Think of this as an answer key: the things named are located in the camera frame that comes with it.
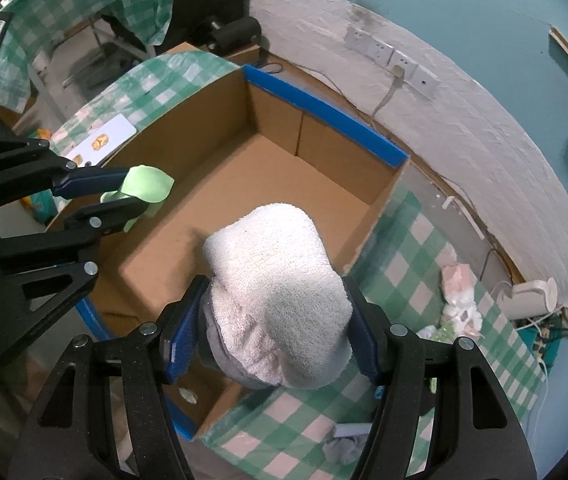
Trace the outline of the light green foam piece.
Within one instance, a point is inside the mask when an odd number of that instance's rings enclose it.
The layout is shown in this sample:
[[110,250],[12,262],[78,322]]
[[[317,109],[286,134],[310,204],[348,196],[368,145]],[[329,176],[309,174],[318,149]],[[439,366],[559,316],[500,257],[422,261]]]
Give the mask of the light green foam piece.
[[100,196],[101,203],[137,198],[147,205],[138,217],[128,220],[123,231],[127,233],[140,218],[153,218],[169,197],[174,179],[159,168],[139,165],[128,170],[122,184],[116,191],[109,191]]

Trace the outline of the white towel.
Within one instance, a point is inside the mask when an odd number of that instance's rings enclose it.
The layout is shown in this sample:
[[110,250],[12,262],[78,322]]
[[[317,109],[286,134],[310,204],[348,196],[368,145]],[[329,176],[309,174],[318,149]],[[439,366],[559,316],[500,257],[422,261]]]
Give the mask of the white towel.
[[203,255],[208,361],[249,389],[318,389],[339,377],[353,307],[302,209],[260,206],[211,234]]

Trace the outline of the pink white knotted plastic bag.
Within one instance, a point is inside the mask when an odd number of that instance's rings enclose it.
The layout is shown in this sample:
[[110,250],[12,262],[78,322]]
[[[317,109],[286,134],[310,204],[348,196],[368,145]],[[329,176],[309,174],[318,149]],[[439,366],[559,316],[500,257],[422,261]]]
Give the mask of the pink white knotted plastic bag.
[[428,325],[417,332],[423,339],[451,344],[459,337],[478,340],[482,321],[475,301],[475,279],[465,263],[450,264],[441,269],[441,292],[444,295],[439,324]]

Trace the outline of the grey sock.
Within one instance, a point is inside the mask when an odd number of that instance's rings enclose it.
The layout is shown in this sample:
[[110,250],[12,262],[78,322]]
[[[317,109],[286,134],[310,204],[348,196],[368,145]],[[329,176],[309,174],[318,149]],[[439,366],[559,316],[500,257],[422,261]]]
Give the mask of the grey sock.
[[349,466],[359,460],[366,440],[366,436],[334,438],[323,445],[323,453],[330,463]]

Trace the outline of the white appliance on floor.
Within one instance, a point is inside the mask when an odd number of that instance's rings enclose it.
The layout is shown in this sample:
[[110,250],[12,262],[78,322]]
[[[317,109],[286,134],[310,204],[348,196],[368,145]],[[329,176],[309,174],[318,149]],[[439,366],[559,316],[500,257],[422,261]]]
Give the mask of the white appliance on floor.
[[558,289],[554,278],[513,285],[498,293],[497,304],[511,321],[538,318],[555,311]]

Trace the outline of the green checkered tablecloth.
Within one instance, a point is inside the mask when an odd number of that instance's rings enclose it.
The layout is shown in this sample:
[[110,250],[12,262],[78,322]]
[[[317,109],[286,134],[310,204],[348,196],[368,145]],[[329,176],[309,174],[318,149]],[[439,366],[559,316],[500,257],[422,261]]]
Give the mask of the green checkered tablecloth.
[[534,461],[482,347],[415,333],[377,304],[364,259],[407,163],[384,136],[251,66],[190,50],[137,65],[78,111],[69,152],[150,188],[90,275],[90,333],[55,365],[13,479],[121,479],[120,378],[141,479],[191,476],[180,443],[215,444],[257,478],[328,479],[336,422],[372,422],[354,479],[404,479],[421,416],[427,479],[531,479]]

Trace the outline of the blue cardboard box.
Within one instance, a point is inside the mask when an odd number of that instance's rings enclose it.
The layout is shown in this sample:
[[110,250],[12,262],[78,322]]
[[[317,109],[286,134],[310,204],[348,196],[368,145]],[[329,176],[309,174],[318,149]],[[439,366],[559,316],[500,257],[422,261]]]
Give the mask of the blue cardboard box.
[[[153,166],[174,184],[153,218],[102,244],[83,318],[101,338],[154,321],[195,276],[211,281],[205,240],[268,204],[302,209],[342,278],[406,164],[405,151],[328,102],[262,70],[232,70],[116,148],[111,167]],[[249,389],[208,361],[200,313],[188,369],[167,388],[186,439]]]

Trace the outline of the white wall socket strip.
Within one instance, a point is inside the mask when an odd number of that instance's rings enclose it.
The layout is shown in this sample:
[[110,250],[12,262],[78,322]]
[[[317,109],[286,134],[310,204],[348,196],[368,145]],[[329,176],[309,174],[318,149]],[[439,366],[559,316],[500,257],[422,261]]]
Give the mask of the white wall socket strip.
[[428,99],[435,97],[440,84],[437,76],[387,42],[349,26],[345,35],[345,44],[349,49],[364,55],[365,58],[392,75],[403,73],[404,82],[422,96]]

